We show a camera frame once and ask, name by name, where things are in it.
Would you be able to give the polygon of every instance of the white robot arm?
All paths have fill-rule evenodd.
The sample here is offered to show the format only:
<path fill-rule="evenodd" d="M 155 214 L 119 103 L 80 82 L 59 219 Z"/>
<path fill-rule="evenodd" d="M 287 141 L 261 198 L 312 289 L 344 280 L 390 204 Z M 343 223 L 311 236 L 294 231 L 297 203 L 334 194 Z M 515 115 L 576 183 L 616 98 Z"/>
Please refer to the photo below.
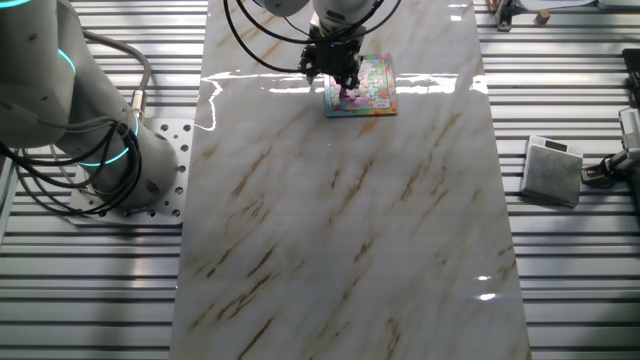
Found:
<path fill-rule="evenodd" d="M 300 11 L 309 0 L 254 0 L 276 16 Z M 333 76 L 343 89 L 358 86 L 362 58 L 358 55 L 366 28 L 362 26 L 384 0 L 313 0 L 310 41 L 302 53 L 300 72 L 312 81 L 318 74 Z"/>
<path fill-rule="evenodd" d="M 142 209 L 169 191 L 175 151 L 139 121 L 100 69 L 68 0 L 0 0 L 0 54 L 0 153 L 45 182 L 82 189 L 33 168 L 64 162 L 42 165 L 10 149 L 54 144 L 79 159 L 87 185 L 110 204 L 70 214 Z"/>

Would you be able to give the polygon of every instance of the metal mounting plate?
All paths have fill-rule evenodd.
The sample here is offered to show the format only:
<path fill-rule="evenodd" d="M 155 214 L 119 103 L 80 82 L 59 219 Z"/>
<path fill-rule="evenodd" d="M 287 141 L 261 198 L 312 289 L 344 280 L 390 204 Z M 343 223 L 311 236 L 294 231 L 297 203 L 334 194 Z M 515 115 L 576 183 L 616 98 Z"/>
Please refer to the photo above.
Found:
<path fill-rule="evenodd" d="M 145 119 L 144 123 L 149 130 L 157 132 L 169 141 L 178 156 L 178 166 L 184 170 L 178 171 L 171 190 L 147 209 L 130 214 L 114 209 L 104 216 L 71 217 L 69 220 L 73 224 L 78 226 L 182 224 L 187 199 L 194 121 L 190 119 Z M 84 170 L 78 166 L 76 181 L 82 181 L 86 179 L 86 176 Z M 84 195 L 78 190 L 73 190 L 71 193 L 71 206 L 76 209 L 89 209 L 100 204 L 102 204 L 100 198 Z"/>

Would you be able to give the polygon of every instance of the slotted metal rail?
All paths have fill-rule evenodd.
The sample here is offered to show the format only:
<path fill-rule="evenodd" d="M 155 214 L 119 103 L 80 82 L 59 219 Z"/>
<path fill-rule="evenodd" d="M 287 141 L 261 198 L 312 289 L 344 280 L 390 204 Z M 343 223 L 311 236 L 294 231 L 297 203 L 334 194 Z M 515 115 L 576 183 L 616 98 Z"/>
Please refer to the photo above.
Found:
<path fill-rule="evenodd" d="M 149 57 L 149 117 L 194 117 L 206 1 L 74 5 L 88 29 Z M 497 33 L 484 0 L 475 11 L 533 358 L 640 359 L 640 227 L 630 188 L 584 188 L 573 211 L 518 197 L 532 134 L 581 146 L 588 165 L 621 149 L 620 52 L 640 46 L 640 13 L 556 10 L 545 26 L 523 14 L 511 33 Z M 90 48 L 128 98 L 141 66 Z M 0 246 L 0 359 L 167 359 L 180 237 L 179 228 L 77 229 L 18 187 Z"/>

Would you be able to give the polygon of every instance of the marble surface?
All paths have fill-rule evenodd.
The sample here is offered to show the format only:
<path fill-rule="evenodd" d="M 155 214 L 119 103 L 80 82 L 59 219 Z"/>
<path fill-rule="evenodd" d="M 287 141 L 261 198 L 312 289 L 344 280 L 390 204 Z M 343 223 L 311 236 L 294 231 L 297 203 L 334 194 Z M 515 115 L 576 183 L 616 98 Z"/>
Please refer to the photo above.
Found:
<path fill-rule="evenodd" d="M 255 64 L 222 9 L 210 2 L 171 359 L 527 359 L 471 0 L 406 0 L 366 37 L 397 77 L 399 115 L 380 118 L 326 118 L 322 81 Z M 299 46 L 238 13 L 258 54 L 296 66 Z"/>

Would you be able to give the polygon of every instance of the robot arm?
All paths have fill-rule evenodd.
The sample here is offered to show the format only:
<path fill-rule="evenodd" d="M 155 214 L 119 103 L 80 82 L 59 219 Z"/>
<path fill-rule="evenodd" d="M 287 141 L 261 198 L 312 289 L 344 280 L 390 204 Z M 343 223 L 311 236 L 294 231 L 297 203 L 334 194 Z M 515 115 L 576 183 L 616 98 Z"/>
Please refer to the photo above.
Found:
<path fill-rule="evenodd" d="M 300 11 L 309 0 L 254 0 L 276 16 L 286 17 Z M 366 20 L 384 0 L 313 0 L 310 40 L 298 66 L 309 82 L 320 73 L 331 75 L 343 89 L 358 86 L 362 58 L 358 55 L 366 31 L 356 26 Z"/>

